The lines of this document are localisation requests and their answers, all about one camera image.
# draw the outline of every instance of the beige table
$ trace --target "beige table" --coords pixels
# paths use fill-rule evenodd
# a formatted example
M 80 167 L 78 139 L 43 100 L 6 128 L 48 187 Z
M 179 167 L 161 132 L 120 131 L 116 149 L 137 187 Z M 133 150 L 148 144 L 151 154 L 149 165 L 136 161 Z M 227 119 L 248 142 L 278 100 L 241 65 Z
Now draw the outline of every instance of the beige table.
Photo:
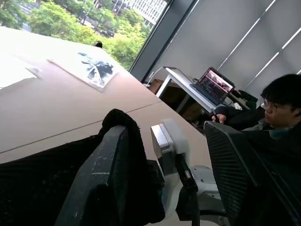
M 60 68 L 35 56 L 30 57 L 28 61 L 32 64 L 37 63 L 41 67 L 42 81 L 36 81 L 34 84 L 20 83 L 13 89 L 0 90 L 0 117 L 5 118 L 5 122 L 0 122 L 1 135 L 5 135 L 4 138 L 0 138 L 1 150 L 5 149 L 2 149 L 2 143 L 5 143 L 6 147 L 6 150 L 0 153 L 0 163 L 20 159 L 96 134 L 108 111 L 118 108 L 127 112 L 140 126 L 148 159 L 156 159 L 151 141 L 151 126 L 161 123 L 164 119 L 172 118 L 189 138 L 193 164 L 211 167 L 205 137 L 129 73 L 123 72 L 117 75 L 109 82 L 105 92 L 100 93 L 72 76 L 68 77 Z M 66 78 L 58 82 L 55 80 L 57 76 Z M 56 83 L 60 89 L 45 83 Z M 191 222 L 180 222 L 174 214 L 170 219 L 156 225 L 190 226 Z M 215 224 L 201 222 L 201 225 Z

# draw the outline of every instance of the building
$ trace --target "building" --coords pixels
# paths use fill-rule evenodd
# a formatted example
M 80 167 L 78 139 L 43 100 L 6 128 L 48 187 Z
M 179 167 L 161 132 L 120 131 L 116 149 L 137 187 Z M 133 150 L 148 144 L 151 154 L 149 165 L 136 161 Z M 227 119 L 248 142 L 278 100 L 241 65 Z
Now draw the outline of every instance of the building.
M 143 16 L 146 25 L 154 26 L 165 9 L 165 0 L 130 0 L 128 6 Z

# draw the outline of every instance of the window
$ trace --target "window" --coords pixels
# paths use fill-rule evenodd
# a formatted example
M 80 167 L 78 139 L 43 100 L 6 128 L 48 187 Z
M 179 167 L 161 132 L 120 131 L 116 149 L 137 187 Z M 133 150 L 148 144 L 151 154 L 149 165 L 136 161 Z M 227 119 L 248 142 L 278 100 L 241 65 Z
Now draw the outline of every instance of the window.
M 152 29 L 144 21 L 158 18 L 155 2 L 6 0 L 0 1 L 0 26 L 88 45 L 101 41 L 103 49 L 129 69 Z

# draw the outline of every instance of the person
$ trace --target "person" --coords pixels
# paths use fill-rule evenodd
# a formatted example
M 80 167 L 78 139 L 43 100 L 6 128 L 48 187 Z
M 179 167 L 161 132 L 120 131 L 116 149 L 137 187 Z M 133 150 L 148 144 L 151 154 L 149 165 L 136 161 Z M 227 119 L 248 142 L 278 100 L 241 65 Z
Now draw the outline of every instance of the person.
M 287 74 L 269 84 L 261 94 L 263 108 L 236 110 L 215 109 L 219 122 L 240 130 L 267 149 L 301 157 L 301 75 Z

